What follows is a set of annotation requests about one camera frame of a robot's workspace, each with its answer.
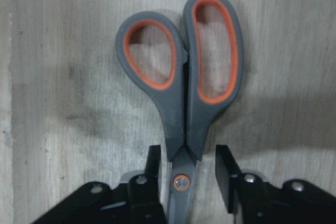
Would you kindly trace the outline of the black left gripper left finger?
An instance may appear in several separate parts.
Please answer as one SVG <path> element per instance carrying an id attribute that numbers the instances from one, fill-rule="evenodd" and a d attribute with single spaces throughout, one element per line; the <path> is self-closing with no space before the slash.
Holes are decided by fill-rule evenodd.
<path id="1" fill-rule="evenodd" d="M 144 172 L 128 183 L 130 223 L 165 223 L 159 194 L 160 162 L 161 147 L 151 145 Z"/>

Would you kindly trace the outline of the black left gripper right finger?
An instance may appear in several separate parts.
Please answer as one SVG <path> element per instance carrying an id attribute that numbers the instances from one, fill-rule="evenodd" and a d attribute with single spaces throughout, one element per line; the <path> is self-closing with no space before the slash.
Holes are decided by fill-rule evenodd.
<path id="1" fill-rule="evenodd" d="M 227 145 L 216 146 L 216 180 L 234 223 L 268 223 L 270 199 L 266 184 L 254 173 L 244 173 Z"/>

